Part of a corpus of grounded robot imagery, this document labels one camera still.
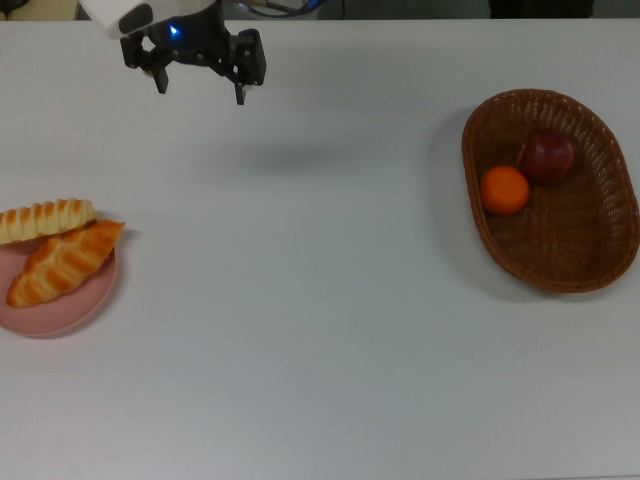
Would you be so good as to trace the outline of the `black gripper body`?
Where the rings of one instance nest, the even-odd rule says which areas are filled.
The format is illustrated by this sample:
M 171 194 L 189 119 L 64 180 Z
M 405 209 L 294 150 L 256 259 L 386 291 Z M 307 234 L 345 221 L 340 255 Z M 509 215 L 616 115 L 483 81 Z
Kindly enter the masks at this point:
M 156 23 L 149 29 L 149 38 L 155 47 L 170 54 L 176 52 L 179 60 L 188 62 L 197 61 L 200 56 L 218 61 L 230 51 L 230 34 L 220 6 Z

